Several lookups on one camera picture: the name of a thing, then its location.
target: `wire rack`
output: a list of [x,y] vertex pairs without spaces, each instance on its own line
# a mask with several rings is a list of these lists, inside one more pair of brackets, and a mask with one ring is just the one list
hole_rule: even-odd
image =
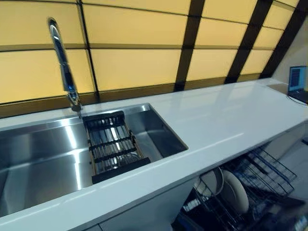
[[214,195],[201,177],[198,182],[203,183],[211,195],[199,193],[199,185],[195,185],[192,191],[194,197],[186,201],[183,210],[189,214],[197,206],[201,206],[204,212],[213,214],[225,230],[254,230],[257,222],[277,203],[276,198],[286,197],[294,190],[291,181],[296,175],[261,147],[222,165],[221,168],[232,172],[244,186],[249,201],[248,212],[238,213],[220,194]]
[[83,122],[88,136],[93,183],[149,163],[127,127],[123,111],[87,116]]

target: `wall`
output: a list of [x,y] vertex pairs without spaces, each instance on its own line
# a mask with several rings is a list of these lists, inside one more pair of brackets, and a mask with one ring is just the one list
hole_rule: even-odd
[[308,66],[308,18],[306,18],[304,24],[301,26],[272,78],[289,83],[291,66]]
[[82,104],[256,79],[304,0],[0,0],[0,117],[68,107],[56,19]]

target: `computer screen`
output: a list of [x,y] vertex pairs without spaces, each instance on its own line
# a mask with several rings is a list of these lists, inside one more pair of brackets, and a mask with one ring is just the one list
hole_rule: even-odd
[[308,102],[308,71],[306,66],[290,67],[288,95],[302,102]]

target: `sink basin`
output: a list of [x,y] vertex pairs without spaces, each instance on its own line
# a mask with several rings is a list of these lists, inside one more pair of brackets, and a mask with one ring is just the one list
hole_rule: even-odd
[[[151,162],[187,150],[150,104],[123,111],[139,148]],[[92,185],[93,170],[78,117],[0,131],[0,217]]]

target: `faucet spout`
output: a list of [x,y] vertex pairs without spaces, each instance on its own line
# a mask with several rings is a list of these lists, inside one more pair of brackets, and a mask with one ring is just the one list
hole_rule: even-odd
[[73,80],[72,72],[65,54],[64,45],[62,43],[60,31],[55,19],[48,19],[48,27],[51,34],[51,39],[53,41],[54,49],[60,63],[63,88],[67,92],[67,97],[70,101],[72,110],[74,112],[80,112],[81,104],[79,100],[79,95]]

